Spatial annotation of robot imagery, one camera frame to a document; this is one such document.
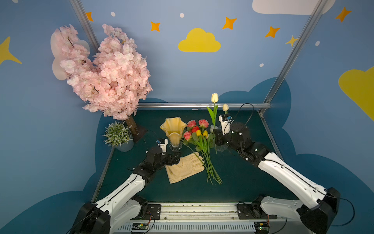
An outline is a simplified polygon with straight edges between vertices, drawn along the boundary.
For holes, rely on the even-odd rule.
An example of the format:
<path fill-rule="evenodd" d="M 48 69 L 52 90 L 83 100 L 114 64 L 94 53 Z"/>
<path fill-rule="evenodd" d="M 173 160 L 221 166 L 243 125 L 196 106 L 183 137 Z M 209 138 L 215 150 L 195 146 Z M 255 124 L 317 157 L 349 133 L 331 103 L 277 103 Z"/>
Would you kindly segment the cream tulip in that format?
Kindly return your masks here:
<path fill-rule="evenodd" d="M 222 107 L 222 110 L 224 111 L 225 114 L 227 114 L 229 110 L 229 106 L 227 104 L 224 104 Z"/>

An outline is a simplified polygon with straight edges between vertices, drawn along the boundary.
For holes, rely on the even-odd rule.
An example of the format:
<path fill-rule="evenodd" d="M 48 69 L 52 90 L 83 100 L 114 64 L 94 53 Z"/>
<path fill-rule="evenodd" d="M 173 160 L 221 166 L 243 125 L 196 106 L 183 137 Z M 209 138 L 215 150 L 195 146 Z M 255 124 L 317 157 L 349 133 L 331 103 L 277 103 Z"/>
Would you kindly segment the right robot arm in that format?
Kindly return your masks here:
<path fill-rule="evenodd" d="M 301 222 L 315 234 L 327 233 L 338 214 L 339 191 L 335 188 L 325 189 L 314 183 L 265 145 L 252 141 L 249 129 L 240 122 L 227 124 L 215 129 L 213 133 L 217 145 L 234 149 L 245 161 L 271 175 L 297 196 L 297 200 L 258 196 L 251 204 L 243 206 L 254 218 L 282 216 Z"/>

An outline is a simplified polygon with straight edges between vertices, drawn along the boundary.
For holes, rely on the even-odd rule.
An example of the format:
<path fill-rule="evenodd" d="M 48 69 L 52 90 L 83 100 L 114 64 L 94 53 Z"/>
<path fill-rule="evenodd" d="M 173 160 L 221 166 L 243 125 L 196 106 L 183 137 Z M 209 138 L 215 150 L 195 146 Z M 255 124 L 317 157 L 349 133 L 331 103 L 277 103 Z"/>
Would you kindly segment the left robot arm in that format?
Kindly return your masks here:
<path fill-rule="evenodd" d="M 178 164 L 181 152 L 168 153 L 165 147 L 152 147 L 129 178 L 105 198 L 84 204 L 68 234 L 112 234 L 122 223 L 141 213 L 143 205 L 135 199 L 165 166 Z"/>

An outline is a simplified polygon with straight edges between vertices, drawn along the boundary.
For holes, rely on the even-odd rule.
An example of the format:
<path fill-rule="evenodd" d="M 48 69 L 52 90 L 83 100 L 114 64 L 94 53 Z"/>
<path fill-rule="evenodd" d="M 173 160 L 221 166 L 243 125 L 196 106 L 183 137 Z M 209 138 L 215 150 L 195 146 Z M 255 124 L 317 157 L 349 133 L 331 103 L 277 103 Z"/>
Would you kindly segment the clear glass ribbon vase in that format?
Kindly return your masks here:
<path fill-rule="evenodd" d="M 221 127 L 213 129 L 215 135 L 215 148 L 219 152 L 225 151 L 230 146 L 231 136 L 230 133 L 224 134 Z"/>

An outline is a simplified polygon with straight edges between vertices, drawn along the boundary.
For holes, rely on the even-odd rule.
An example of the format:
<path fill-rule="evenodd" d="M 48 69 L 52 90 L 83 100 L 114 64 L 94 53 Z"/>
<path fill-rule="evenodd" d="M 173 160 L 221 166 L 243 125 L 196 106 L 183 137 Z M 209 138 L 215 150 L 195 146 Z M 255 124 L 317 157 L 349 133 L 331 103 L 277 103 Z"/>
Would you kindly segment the beige work glove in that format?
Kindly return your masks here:
<path fill-rule="evenodd" d="M 166 166 L 166 172 L 170 184 L 180 182 L 181 180 L 204 171 L 204 169 L 203 157 L 200 156 L 198 152 L 180 158 L 178 164 Z"/>

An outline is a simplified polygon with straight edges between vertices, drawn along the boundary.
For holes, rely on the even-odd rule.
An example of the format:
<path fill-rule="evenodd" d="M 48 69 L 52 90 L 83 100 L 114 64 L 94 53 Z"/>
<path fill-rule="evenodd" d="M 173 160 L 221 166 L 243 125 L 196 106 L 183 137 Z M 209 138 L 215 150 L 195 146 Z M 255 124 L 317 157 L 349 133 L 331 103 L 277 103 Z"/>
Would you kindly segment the small green potted plant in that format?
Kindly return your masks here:
<path fill-rule="evenodd" d="M 128 152 L 134 146 L 130 128 L 121 122 L 109 124 L 103 136 L 105 137 L 105 144 L 108 144 L 121 152 Z"/>

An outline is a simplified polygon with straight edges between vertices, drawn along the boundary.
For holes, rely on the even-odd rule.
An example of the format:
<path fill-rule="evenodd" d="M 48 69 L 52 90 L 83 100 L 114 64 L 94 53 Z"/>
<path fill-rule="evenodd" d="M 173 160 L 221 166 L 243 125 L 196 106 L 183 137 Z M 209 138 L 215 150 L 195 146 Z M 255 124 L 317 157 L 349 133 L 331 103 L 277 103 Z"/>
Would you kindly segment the red rose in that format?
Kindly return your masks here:
<path fill-rule="evenodd" d="M 195 127 L 193 127 L 191 132 L 192 132 L 192 133 L 196 133 L 196 134 L 198 135 L 199 132 L 201 132 L 200 127 L 199 127 L 199 126 L 195 126 Z"/>

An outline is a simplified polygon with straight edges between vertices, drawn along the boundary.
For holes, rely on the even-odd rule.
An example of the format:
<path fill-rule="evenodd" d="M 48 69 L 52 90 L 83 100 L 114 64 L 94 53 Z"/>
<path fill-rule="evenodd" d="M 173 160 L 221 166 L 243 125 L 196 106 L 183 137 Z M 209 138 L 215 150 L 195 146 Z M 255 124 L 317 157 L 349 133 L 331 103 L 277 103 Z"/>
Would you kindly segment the pink rose back left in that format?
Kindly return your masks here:
<path fill-rule="evenodd" d="M 188 128 L 194 128 L 197 126 L 197 123 L 195 120 L 190 120 L 188 123 L 187 123 L 187 127 Z"/>

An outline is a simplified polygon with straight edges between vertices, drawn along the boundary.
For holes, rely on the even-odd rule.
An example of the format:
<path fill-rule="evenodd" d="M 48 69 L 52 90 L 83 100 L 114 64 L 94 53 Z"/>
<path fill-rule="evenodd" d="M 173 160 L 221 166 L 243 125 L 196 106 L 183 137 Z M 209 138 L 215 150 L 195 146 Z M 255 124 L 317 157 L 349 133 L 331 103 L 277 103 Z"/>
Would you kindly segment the left green circuit board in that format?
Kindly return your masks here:
<path fill-rule="evenodd" d="M 132 231 L 147 231 L 149 229 L 149 224 L 146 223 L 133 223 L 131 226 Z"/>

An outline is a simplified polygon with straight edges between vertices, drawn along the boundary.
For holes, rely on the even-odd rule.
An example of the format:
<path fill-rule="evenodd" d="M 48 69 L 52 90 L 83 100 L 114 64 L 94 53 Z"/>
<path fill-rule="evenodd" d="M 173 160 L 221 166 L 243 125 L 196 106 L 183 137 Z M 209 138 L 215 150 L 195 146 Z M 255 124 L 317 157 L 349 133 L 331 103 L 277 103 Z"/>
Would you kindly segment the green circuit board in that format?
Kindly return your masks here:
<path fill-rule="evenodd" d="M 269 224 L 264 222 L 254 223 L 255 234 L 269 234 Z"/>
<path fill-rule="evenodd" d="M 149 224 L 146 223 L 133 223 L 131 226 L 132 231 L 147 231 L 149 229 Z"/>

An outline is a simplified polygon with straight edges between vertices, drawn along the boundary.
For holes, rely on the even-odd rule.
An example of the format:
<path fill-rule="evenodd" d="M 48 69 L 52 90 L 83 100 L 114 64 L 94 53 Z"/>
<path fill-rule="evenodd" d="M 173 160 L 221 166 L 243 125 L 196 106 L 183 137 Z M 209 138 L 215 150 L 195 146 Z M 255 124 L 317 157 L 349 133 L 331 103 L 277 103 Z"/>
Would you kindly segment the pink cherry blossom tree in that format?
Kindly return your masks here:
<path fill-rule="evenodd" d="M 72 25 L 56 29 L 51 37 L 53 71 L 86 102 L 85 110 L 125 121 L 136 114 L 140 100 L 152 91 L 151 75 L 133 39 L 121 28 L 102 27 L 107 37 L 93 60 Z"/>

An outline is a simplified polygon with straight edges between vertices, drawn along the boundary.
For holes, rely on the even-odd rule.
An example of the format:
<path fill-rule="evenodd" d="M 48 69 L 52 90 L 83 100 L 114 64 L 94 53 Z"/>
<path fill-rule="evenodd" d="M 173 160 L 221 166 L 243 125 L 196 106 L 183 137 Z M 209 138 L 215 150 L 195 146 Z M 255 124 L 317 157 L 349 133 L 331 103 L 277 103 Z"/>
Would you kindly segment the right green circuit board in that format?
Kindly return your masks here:
<path fill-rule="evenodd" d="M 255 234 L 269 234 L 269 224 L 264 222 L 254 223 Z"/>

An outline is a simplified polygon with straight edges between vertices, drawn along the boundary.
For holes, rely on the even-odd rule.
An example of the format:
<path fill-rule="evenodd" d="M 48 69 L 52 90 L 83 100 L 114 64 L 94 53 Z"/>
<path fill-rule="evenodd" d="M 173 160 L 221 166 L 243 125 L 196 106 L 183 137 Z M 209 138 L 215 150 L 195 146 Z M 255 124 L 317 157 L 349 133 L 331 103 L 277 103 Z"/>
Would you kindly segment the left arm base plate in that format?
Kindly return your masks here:
<path fill-rule="evenodd" d="M 160 219 L 161 215 L 161 204 L 147 204 L 141 207 L 140 213 L 131 220 L 149 220 L 150 217 L 155 220 Z"/>

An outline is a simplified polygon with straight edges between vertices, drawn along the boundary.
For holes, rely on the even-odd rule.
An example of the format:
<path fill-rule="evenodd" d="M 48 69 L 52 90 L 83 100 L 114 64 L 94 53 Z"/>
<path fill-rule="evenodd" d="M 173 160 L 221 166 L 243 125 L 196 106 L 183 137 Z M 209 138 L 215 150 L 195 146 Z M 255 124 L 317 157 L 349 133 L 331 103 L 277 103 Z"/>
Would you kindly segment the aluminium mounting rail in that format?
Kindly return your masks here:
<path fill-rule="evenodd" d="M 136 198 L 136 200 L 138 200 L 143 206 L 147 204 L 154 204 L 154 203 L 148 203 L 147 201 L 143 201 L 140 198 Z M 161 215 L 160 215 L 159 221 L 171 222 L 171 223 L 174 223 L 174 222 L 182 223 L 183 226 L 186 226 L 190 222 L 191 230 L 199 229 L 199 226 L 197 225 L 198 222 L 205 223 L 205 226 L 203 227 L 203 229 L 213 230 L 213 229 L 218 229 L 219 227 L 228 226 L 228 222 L 234 222 L 236 220 L 241 220 L 241 221 L 247 220 L 247 219 L 239 219 L 238 214 L 237 214 L 237 203 L 166 202 L 166 203 L 161 203 L 161 206 L 162 208 L 161 208 Z M 273 219 L 272 221 L 275 221 L 281 218 L 286 218 L 286 217 L 278 216 L 277 219 Z M 271 220 L 250 219 L 248 221 L 250 223 L 256 223 L 256 222 L 269 223 L 269 221 Z"/>

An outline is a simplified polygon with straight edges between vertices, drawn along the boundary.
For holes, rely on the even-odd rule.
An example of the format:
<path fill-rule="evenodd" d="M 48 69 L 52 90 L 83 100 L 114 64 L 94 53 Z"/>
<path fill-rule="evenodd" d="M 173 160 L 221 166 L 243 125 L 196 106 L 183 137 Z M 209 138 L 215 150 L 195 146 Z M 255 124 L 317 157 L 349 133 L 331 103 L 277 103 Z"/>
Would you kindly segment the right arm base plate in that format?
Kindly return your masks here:
<path fill-rule="evenodd" d="M 237 204 L 237 214 L 239 219 L 266 219 L 266 220 L 273 220 L 277 219 L 276 215 L 268 215 L 266 214 L 259 204 L 255 203 L 244 203 L 239 202 Z"/>

